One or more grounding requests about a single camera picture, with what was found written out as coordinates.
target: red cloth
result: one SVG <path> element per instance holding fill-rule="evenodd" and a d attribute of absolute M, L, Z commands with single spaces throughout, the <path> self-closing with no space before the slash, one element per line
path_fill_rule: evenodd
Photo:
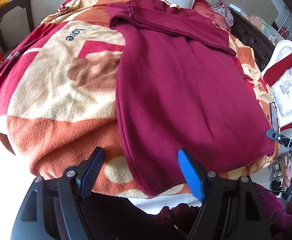
<path fill-rule="evenodd" d="M 212 10 L 209 3 L 205 0 L 195 0 L 193 8 L 195 12 L 200 15 L 216 22 L 219 27 L 222 27 L 225 30 L 229 30 L 229 27 L 225 21 L 225 18 L 219 13 Z"/>
<path fill-rule="evenodd" d="M 267 191 L 263 186 L 254 183 L 253 187 L 257 193 L 262 191 Z M 279 216 L 270 226 L 270 230 L 274 239 L 281 239 L 281 237 L 286 233 L 286 231 L 292 225 L 292 205 L 290 205 L 285 213 L 284 206 L 280 199 L 278 199 L 273 193 L 266 192 L 257 195 L 261 205 L 265 211 L 267 222 L 270 224 Z M 200 207 L 189 207 L 187 204 L 179 204 L 173 209 L 165 206 L 162 208 L 159 214 L 150 215 L 159 224 L 174 226 L 176 225 L 180 230 L 189 233 L 198 215 Z"/>
<path fill-rule="evenodd" d="M 116 80 L 120 139 L 145 194 L 185 183 L 182 147 L 218 173 L 273 153 L 270 125 L 234 65 L 228 33 L 161 1 L 109 4 L 108 11 L 126 43 Z"/>
<path fill-rule="evenodd" d="M 278 79 L 292 66 L 292 54 L 275 63 L 264 74 L 264 80 L 268 85 L 272 86 Z"/>

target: finger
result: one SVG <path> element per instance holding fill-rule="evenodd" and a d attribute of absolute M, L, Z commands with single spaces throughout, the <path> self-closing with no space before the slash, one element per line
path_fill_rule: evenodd
<path fill-rule="evenodd" d="M 285 169 L 285 173 L 284 173 L 285 178 L 289 179 L 291 178 L 291 173 L 290 173 L 290 159 L 287 160 L 287 166 Z"/>
<path fill-rule="evenodd" d="M 285 181 L 285 182 L 283 183 L 283 188 L 284 188 L 284 190 L 288 189 L 289 186 L 290 186 L 290 180 L 287 180 L 287 181 Z"/>

